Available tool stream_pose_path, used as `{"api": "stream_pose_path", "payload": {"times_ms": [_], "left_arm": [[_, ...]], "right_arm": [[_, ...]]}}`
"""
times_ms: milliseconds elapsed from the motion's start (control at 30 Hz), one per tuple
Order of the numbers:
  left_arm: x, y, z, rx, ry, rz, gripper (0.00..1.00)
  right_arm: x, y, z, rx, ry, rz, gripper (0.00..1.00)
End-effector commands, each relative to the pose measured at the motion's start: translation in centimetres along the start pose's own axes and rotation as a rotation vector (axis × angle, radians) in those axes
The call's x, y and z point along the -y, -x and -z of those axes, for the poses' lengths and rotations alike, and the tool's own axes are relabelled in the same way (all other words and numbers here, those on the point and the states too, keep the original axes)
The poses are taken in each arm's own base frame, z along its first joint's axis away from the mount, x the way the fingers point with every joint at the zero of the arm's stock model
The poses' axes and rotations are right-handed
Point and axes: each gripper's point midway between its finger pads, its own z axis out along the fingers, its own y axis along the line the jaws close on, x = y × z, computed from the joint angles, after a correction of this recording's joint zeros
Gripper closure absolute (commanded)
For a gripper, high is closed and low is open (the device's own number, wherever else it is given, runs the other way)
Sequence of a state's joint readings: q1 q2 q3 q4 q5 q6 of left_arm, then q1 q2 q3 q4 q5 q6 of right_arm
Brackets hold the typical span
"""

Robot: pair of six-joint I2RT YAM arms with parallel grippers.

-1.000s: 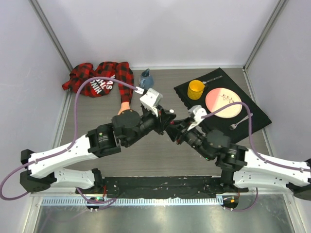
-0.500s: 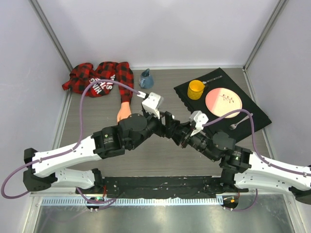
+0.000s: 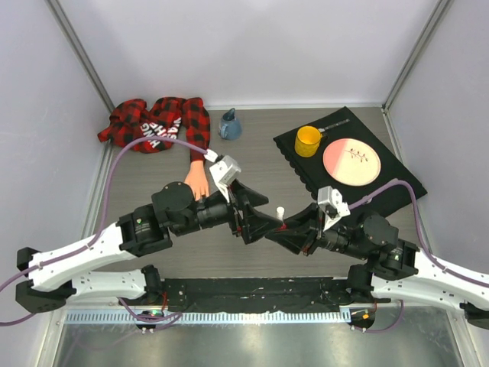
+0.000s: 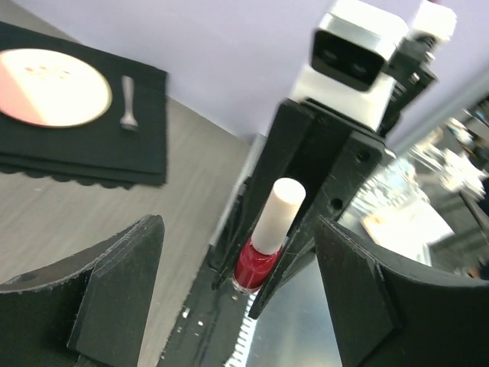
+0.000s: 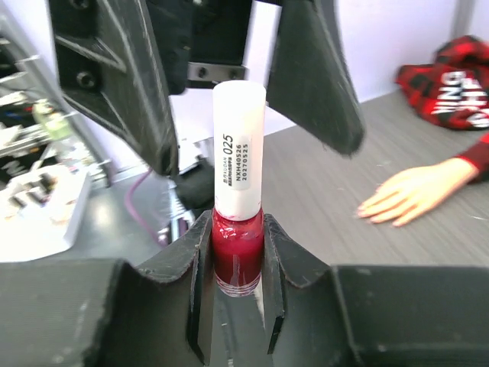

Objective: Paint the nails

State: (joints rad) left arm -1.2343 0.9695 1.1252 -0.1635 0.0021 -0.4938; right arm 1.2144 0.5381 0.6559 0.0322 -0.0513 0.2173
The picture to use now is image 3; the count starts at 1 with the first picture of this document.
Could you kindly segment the white nail polish cap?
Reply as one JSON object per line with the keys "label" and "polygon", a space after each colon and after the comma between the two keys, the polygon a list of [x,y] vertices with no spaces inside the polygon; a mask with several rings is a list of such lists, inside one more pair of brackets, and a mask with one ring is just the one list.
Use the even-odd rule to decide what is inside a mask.
{"label": "white nail polish cap", "polygon": [[280,220],[283,221],[284,219],[284,214],[285,214],[285,208],[282,206],[278,206],[276,208],[276,217]]}

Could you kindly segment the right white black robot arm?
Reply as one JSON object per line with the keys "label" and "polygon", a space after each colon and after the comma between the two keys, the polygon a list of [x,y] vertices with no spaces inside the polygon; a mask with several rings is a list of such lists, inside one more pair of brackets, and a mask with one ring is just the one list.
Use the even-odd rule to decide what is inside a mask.
{"label": "right white black robot arm", "polygon": [[350,267],[345,282],[345,293],[355,302],[367,297],[410,300],[459,310],[471,325],[488,328],[487,274],[401,239],[398,228],[377,214],[343,226],[340,221],[349,213],[344,203],[312,204],[266,237],[295,254],[323,248],[361,260]]}

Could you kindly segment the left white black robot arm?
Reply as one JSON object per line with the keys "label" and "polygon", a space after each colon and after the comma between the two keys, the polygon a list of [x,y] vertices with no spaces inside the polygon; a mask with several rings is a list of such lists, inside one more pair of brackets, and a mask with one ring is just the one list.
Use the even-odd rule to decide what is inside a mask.
{"label": "left white black robot arm", "polygon": [[16,302],[30,313],[50,312],[86,297],[156,304],[162,300],[164,286],[153,265],[125,273],[100,272],[99,268],[163,251],[172,246],[172,236],[221,224],[228,224],[245,244],[283,225],[281,219],[257,211],[268,202],[266,196],[238,180],[228,193],[224,197],[216,192],[197,201],[187,184],[172,182],[153,194],[151,203],[121,216],[98,235],[50,252],[18,250],[17,266],[26,279],[16,286]]}

